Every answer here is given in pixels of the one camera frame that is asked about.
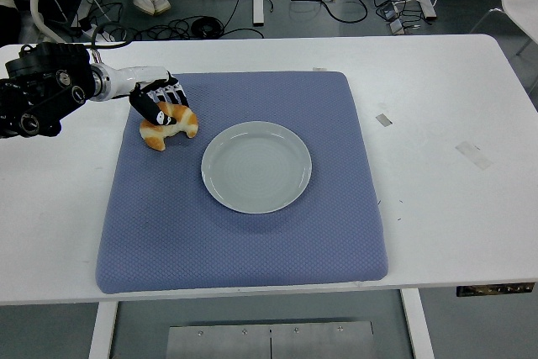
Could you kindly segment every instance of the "metal panel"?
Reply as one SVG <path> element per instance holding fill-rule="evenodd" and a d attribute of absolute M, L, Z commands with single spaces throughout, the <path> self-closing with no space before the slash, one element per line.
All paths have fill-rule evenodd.
<path fill-rule="evenodd" d="M 269 325 L 171 327 L 166 359 L 271 359 Z"/>
<path fill-rule="evenodd" d="M 369 321 L 171 327 L 166 359 L 376 359 Z"/>
<path fill-rule="evenodd" d="M 375 359 L 369 321 L 272 326 L 272 359 Z"/>

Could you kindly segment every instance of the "blue mat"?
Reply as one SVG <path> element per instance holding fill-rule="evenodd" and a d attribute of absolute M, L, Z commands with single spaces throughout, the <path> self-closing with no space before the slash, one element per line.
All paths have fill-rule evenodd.
<path fill-rule="evenodd" d="M 350 88 L 338 72 L 178 75 L 200 129 L 166 139 L 139 134 L 132 110 L 99 247 L 104 293 L 299 285 L 381 279 L 382 223 Z M 304 193 L 270 214 L 241 214 L 213 199 L 200 174 L 222 130 L 269 121 L 309 148 Z"/>

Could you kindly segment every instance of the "ceramic plate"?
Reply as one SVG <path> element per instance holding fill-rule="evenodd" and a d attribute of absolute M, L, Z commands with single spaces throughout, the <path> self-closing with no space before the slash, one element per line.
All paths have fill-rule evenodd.
<path fill-rule="evenodd" d="M 288 206 L 303 193 L 311 172 L 303 141 L 270 122 L 244 122 L 224 130 L 202 158 L 202 179 L 211 195 L 245 214 Z"/>

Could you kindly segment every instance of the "white table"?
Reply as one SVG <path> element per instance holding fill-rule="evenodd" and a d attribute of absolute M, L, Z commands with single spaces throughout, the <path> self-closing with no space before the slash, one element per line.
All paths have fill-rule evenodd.
<path fill-rule="evenodd" d="M 18 49 L 0 49 L 1 76 Z M 107 317 L 108 307 L 110 320 L 119 300 L 396 288 L 420 330 L 417 287 L 538 279 L 538 114 L 492 38 L 144 42 L 102 57 L 115 68 L 158 64 L 173 73 L 343 72 L 381 201 L 388 275 L 330 285 L 101 293 L 94 272 L 129 111 L 121 99 L 88 102 L 63 119 L 56 138 L 0 140 L 0 304 L 111 302 L 101 313 Z M 380 114 L 393 124 L 380 124 Z M 429 357 L 425 349 L 417 357 Z"/>

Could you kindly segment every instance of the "croissant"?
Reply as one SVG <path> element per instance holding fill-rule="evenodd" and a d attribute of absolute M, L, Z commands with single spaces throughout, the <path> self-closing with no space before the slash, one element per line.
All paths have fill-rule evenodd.
<path fill-rule="evenodd" d="M 173 136 L 177 132 L 185 132 L 189 138 L 196 135 L 198 132 L 198 119 L 189 107 L 162 101 L 157 103 L 157 106 L 166 115 L 174 117 L 177 123 L 174 125 L 153 125 L 150 121 L 144 119 L 140 123 L 140 135 L 151 149 L 163 151 L 166 148 L 164 138 Z"/>

